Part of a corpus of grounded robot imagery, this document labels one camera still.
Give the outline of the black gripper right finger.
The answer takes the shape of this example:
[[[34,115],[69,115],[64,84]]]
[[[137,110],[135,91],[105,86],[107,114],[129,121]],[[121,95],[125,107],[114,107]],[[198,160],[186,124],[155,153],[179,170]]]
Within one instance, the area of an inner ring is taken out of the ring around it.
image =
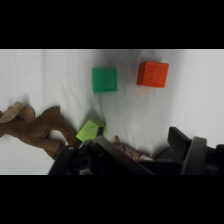
[[[176,127],[170,127],[168,143],[181,162],[182,175],[204,175],[206,167],[207,140],[201,137],[189,139]]]

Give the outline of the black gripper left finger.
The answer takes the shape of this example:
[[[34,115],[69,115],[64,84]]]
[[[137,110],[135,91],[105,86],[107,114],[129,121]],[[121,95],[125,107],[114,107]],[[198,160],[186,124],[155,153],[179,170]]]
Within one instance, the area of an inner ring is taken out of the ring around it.
[[[87,140],[79,147],[64,146],[49,175],[153,175],[103,136]]]

